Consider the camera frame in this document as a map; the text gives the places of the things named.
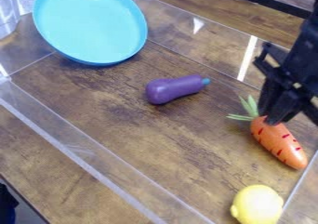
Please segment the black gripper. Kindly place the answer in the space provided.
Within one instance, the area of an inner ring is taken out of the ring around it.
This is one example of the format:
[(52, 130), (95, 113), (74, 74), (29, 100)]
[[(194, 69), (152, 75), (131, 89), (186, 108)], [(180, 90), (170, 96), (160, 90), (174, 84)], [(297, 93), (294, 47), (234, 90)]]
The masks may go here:
[(318, 21), (307, 18), (291, 50), (273, 43), (262, 45), (254, 64), (266, 76), (258, 100), (258, 111), (266, 112), (266, 123), (289, 122), (302, 112), (318, 125)]

